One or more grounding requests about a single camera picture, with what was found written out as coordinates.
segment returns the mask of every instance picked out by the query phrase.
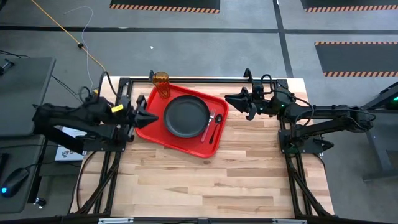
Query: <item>yellow cable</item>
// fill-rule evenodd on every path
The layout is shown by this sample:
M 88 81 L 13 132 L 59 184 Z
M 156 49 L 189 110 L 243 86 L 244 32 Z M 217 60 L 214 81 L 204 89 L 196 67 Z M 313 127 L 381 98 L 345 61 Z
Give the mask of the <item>yellow cable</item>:
M 77 44 L 80 44 L 80 42 L 78 40 L 76 40 L 76 38 L 74 38 L 74 36 L 72 36 L 65 28 L 63 28 L 61 26 L 61 24 L 59 24 L 54 18 L 52 18 L 42 7 L 39 6 L 39 4 L 37 4 L 34 0 L 31 0 L 48 18 L 50 18 L 54 23 L 56 23 L 56 25 L 58 25 L 63 31 L 65 31 Z M 90 53 L 88 53 L 88 51 L 84 48 L 84 46 L 82 47 L 82 49 L 87 53 L 87 55 L 93 59 L 93 61 L 95 63 L 97 63 L 99 66 L 101 66 L 101 68 L 104 70 L 104 72 L 106 71 L 104 65 L 102 65 L 97 59 L 95 59 Z

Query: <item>wooden table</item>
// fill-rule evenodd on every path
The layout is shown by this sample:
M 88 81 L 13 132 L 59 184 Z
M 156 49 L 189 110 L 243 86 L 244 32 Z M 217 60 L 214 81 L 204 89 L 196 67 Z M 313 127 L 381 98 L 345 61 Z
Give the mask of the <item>wooden table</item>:
M 118 81 L 119 77 L 112 77 L 114 86 L 118 86 Z M 287 81 L 291 92 L 307 100 L 303 79 Z M 239 93 L 242 86 L 251 91 L 250 84 L 178 85 L 220 98 Z M 132 98 L 135 101 L 140 94 L 147 98 L 152 88 L 151 83 L 135 83 Z M 106 80 L 101 94 L 115 101 Z M 277 140 L 278 130 L 276 118 L 256 115 L 254 120 L 246 121 L 245 114 L 229 106 L 220 147 L 209 159 L 168 149 L 136 136 L 122 153 L 112 216 L 294 217 L 286 162 Z M 83 173 L 81 203 L 98 185 L 103 156 L 103 152 L 94 155 Z M 303 154 L 303 164 L 309 189 L 324 208 L 333 213 L 322 163 L 314 155 Z M 304 211 L 301 191 L 298 196 Z

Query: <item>floor mat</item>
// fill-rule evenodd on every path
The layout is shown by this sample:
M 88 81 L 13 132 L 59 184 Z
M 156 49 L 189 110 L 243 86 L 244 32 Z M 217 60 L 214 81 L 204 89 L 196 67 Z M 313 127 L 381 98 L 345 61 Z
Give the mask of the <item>floor mat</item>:
M 398 0 L 301 0 L 306 12 L 343 12 L 398 9 Z
M 219 13 L 220 0 L 112 0 L 111 9 Z
M 316 42 L 326 77 L 398 77 L 398 42 Z

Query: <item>black plate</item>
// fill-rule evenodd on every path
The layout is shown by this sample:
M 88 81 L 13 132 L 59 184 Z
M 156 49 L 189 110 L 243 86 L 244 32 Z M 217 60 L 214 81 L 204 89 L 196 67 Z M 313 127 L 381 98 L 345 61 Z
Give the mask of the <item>black plate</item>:
M 207 127 L 209 117 L 206 103 L 192 95 L 174 98 L 164 111 L 166 128 L 182 138 L 191 138 L 202 133 Z

